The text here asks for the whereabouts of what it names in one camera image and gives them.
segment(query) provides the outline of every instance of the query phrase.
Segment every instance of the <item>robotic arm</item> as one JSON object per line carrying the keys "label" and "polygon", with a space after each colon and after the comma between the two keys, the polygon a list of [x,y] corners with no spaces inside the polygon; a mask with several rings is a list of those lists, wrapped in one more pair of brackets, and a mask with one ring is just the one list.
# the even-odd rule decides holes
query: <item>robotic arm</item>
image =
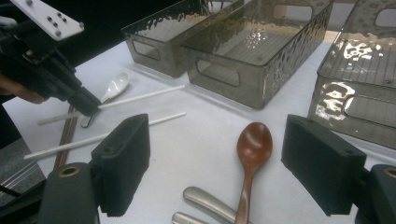
{"label": "robotic arm", "polygon": [[41,1],[12,2],[31,19],[0,27],[2,73],[44,98],[67,101],[86,116],[97,113],[101,102],[82,87],[75,68],[57,50],[83,30],[81,23]]}

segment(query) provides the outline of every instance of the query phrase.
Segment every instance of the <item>brown spoon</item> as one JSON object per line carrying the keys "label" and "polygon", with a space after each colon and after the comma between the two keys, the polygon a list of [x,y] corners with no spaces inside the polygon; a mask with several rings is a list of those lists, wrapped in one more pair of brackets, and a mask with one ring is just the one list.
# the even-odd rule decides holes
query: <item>brown spoon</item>
{"label": "brown spoon", "polygon": [[245,179],[235,224],[248,224],[253,176],[256,170],[271,157],[272,148],[271,133],[262,123],[250,123],[239,136],[236,151],[244,167]]}

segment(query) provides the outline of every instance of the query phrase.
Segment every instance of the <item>storage bin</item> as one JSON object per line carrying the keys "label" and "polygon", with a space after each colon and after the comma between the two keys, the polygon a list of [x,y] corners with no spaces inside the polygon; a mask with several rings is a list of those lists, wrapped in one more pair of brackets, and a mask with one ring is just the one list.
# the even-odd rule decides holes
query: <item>storage bin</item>
{"label": "storage bin", "polygon": [[184,0],[121,29],[135,63],[170,77],[186,72],[180,43],[244,0]]}
{"label": "storage bin", "polygon": [[396,148],[396,1],[358,1],[320,68],[308,117]]}
{"label": "storage bin", "polygon": [[323,40],[327,0],[253,0],[181,46],[192,84],[263,108]]}

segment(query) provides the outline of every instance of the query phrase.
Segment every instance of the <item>metal spoon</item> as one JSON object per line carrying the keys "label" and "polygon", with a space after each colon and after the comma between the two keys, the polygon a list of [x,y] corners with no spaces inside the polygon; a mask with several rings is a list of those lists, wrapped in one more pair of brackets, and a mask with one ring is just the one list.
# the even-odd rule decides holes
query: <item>metal spoon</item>
{"label": "metal spoon", "polygon": [[[126,73],[121,73],[113,78],[113,80],[108,85],[107,91],[105,95],[100,99],[102,105],[109,102],[114,97],[120,95],[128,86],[129,83],[129,76]],[[88,128],[91,124],[91,121],[94,116],[92,117],[84,117],[81,122],[81,127]]]}
{"label": "metal spoon", "polygon": [[215,196],[209,194],[203,189],[199,189],[197,187],[188,187],[184,189],[183,197],[187,201],[198,205],[198,208],[204,208],[203,211],[208,213],[210,216],[214,214],[217,217],[220,217],[220,223],[224,223],[225,221],[227,223],[233,224],[235,222],[236,212],[227,204],[223,203],[221,200],[217,199]]}
{"label": "metal spoon", "polygon": [[172,223],[173,224],[207,224],[206,222],[203,222],[202,220],[196,217],[191,217],[181,212],[176,212],[173,214]]}
{"label": "metal spoon", "polygon": [[271,157],[272,148],[271,133],[262,123],[250,123],[239,136],[236,151],[244,167],[245,179],[235,224],[248,224],[253,177],[256,170]]}

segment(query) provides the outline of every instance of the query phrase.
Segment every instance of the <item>table surface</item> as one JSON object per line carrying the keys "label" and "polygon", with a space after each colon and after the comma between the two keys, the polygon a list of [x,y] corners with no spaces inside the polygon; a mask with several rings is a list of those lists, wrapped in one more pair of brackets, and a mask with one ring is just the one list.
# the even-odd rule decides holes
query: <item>table surface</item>
{"label": "table surface", "polygon": [[[175,212],[183,212],[208,223],[218,223],[186,203],[182,192],[189,186],[199,187],[236,210],[243,182],[236,142],[242,130],[252,121],[268,126],[274,140],[274,151],[268,163],[255,175],[251,222],[354,223],[356,207],[352,207],[350,216],[327,217],[280,161],[287,115],[306,117],[317,69],[330,45],[330,42],[323,42],[262,110],[253,110],[193,86],[187,74],[174,79],[136,64],[125,43],[77,67],[77,77],[98,98],[105,93],[114,76],[121,72],[129,74],[129,88],[115,101],[186,85],[183,90],[106,109],[96,116],[88,129],[77,126],[74,142],[109,133],[133,115],[147,113],[149,120],[155,120],[180,112],[187,113],[185,117],[149,128],[150,165],[134,200],[123,217],[107,217],[100,213],[101,223],[171,223]],[[51,98],[42,105],[33,105],[15,98],[5,103],[4,107],[32,152],[59,145],[63,121],[44,126],[36,123],[66,113],[67,103]],[[368,154],[367,169],[378,163],[396,165],[396,151],[343,137]],[[71,150],[68,162],[90,161],[91,151],[97,145],[94,143]],[[44,175],[51,172],[54,161],[55,156],[37,161]]]}

